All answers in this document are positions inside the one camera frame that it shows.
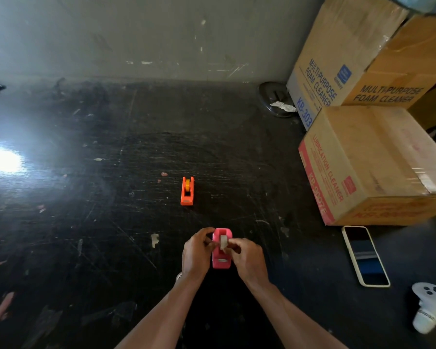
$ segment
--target forearm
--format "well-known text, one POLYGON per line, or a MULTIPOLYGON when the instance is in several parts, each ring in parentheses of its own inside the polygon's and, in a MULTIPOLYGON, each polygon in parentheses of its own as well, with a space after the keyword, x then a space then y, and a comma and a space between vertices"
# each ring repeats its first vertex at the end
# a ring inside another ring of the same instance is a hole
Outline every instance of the forearm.
POLYGON ((200 283, 181 277, 115 349, 175 348, 200 283))
POLYGON ((346 346, 287 300, 273 284, 268 282, 263 286, 249 288, 285 348, 346 349, 346 346))

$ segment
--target hand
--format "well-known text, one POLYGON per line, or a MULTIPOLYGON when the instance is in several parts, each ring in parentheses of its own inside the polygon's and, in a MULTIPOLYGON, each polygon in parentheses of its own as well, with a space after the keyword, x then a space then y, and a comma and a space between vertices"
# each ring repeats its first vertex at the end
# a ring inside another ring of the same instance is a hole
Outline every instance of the hand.
POLYGON ((228 240, 224 252, 231 255, 239 276, 250 290, 270 283, 261 246, 248 239, 235 238, 228 240))
POLYGON ((203 281, 210 268, 211 252, 218 244, 212 242, 207 234, 215 228, 203 228, 184 244, 182 277, 203 281))

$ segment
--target smartphone screen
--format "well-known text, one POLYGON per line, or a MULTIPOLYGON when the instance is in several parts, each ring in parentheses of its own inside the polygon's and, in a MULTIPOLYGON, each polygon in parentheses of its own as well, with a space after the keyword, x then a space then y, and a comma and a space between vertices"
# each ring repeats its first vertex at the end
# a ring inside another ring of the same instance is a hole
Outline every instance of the smartphone screen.
POLYGON ((344 227, 355 261, 367 285, 388 285, 389 281, 379 262, 378 254, 365 228, 344 227))

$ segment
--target person's left arm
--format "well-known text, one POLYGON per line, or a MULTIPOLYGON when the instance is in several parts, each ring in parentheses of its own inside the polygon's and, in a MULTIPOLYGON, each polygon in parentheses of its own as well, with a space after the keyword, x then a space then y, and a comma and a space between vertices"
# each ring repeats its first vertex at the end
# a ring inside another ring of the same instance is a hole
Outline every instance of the person's left arm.
POLYGON ((173 289, 150 311, 115 349, 172 349, 176 347, 192 300, 209 267, 217 246, 204 228, 184 244, 182 275, 173 289))

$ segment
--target scratched table surface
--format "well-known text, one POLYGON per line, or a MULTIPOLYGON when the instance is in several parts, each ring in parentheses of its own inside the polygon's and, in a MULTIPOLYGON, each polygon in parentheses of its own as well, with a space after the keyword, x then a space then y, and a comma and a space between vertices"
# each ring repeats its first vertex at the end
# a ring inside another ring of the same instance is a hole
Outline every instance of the scratched table surface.
MULTIPOLYGON (((184 242, 206 226, 260 244, 271 281, 350 348, 436 348, 436 329, 412 328, 410 292, 436 283, 436 221, 370 228, 392 286, 360 286, 340 228, 320 218, 303 134, 297 118, 261 110, 252 84, 9 86, 0 348, 113 348, 171 289, 184 242), (195 177, 192 207, 179 204, 183 176, 195 177)), ((263 345, 282 346, 235 267, 210 270, 178 348, 263 345)))

